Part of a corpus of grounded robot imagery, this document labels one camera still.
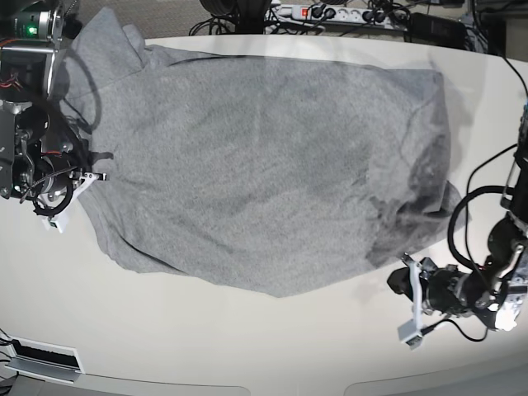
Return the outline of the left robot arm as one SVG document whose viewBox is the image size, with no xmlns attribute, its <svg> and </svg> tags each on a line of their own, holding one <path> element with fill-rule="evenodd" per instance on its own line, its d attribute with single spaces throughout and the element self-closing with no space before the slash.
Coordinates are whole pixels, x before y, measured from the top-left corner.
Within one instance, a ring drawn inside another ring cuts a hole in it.
<svg viewBox="0 0 528 396">
<path fill-rule="evenodd" d="M 447 228 L 447 244 L 456 260 L 438 267 L 426 257 L 417 262 L 409 255 L 402 261 L 403 279 L 392 288 L 412 301 L 412 323 L 419 335 L 434 330 L 422 326 L 422 315 L 439 312 L 450 322 L 454 316 L 473 315 L 486 329 L 511 331 L 527 298 L 527 116 L 520 118 L 519 134 L 512 145 L 512 171 L 519 175 L 513 186 L 481 186 L 467 191 L 455 207 Z M 484 195 L 497 194 L 506 211 L 488 235 L 489 254 L 484 264 L 462 255 L 455 246 L 455 226 L 469 203 Z"/>
</svg>

